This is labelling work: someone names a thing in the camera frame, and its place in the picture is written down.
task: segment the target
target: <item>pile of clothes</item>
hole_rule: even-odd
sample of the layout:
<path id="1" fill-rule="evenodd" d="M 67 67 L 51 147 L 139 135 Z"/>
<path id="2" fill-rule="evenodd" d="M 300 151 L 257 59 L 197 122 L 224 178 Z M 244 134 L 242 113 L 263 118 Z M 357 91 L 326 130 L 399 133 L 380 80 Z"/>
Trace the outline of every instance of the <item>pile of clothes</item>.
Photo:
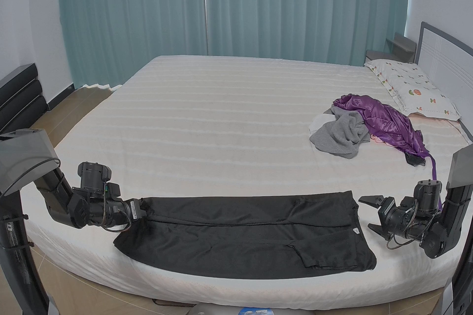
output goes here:
<path id="1" fill-rule="evenodd" d="M 435 160 L 425 148 L 422 132 L 392 106 L 370 96 L 347 94 L 336 99 L 330 109 L 318 115 L 309 126 L 310 141 L 323 152 L 353 158 L 370 137 L 379 139 L 405 154 L 413 166 L 432 160 L 432 179 L 437 179 Z"/>

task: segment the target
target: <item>black leather headboard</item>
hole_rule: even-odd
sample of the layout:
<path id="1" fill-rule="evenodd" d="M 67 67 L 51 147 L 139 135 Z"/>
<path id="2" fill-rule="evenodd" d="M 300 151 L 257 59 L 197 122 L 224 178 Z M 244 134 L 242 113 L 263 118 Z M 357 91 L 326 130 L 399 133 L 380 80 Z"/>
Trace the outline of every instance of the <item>black leather headboard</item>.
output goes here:
<path id="1" fill-rule="evenodd" d="M 36 64 L 18 67 L 0 80 L 0 134 L 31 127 L 47 110 Z"/>

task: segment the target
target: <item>floral pillowcase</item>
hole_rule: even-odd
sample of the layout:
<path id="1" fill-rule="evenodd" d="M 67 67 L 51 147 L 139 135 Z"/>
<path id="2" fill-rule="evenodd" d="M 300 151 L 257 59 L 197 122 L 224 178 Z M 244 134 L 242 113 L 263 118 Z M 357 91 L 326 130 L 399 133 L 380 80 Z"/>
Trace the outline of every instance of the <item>floral pillowcase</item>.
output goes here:
<path id="1" fill-rule="evenodd" d="M 425 117 L 451 121 L 460 118 L 455 105 L 416 64 L 376 59 L 365 63 L 365 66 L 383 83 L 406 116 L 419 113 Z"/>

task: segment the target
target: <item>white headboard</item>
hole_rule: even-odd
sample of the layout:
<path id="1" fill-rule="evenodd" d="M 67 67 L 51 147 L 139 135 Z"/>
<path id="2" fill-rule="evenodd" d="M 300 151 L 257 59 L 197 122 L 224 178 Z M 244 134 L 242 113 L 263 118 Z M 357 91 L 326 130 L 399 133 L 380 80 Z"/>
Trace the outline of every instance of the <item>white headboard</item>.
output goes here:
<path id="1" fill-rule="evenodd" d="M 473 134 L 473 48 L 451 35 L 421 24 L 415 63 L 455 104 L 461 114 L 460 122 Z"/>

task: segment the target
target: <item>blue sticker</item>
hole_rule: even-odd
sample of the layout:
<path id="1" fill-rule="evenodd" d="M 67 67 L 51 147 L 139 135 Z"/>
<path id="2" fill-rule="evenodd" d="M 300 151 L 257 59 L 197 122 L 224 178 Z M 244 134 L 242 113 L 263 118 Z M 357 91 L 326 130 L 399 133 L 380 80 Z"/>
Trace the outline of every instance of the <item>blue sticker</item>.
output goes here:
<path id="1" fill-rule="evenodd" d="M 238 315 L 274 315 L 270 308 L 243 307 Z"/>

